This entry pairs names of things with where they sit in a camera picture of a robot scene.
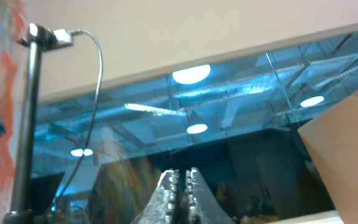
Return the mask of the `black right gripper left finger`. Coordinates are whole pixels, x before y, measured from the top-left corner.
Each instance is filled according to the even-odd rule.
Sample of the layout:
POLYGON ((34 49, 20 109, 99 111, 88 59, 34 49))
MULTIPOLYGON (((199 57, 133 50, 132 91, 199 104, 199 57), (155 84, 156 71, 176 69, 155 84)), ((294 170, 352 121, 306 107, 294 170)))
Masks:
POLYGON ((149 202, 131 224, 179 223, 179 176, 178 170, 169 169, 162 172, 149 202))

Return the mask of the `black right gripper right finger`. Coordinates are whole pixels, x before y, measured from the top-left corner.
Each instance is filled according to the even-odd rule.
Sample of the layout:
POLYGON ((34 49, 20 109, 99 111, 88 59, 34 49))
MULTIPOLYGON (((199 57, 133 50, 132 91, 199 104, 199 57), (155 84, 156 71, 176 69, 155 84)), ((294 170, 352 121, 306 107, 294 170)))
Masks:
POLYGON ((188 199, 188 223, 235 224, 234 220, 218 204, 197 168, 192 167, 186 171, 185 182, 188 199))

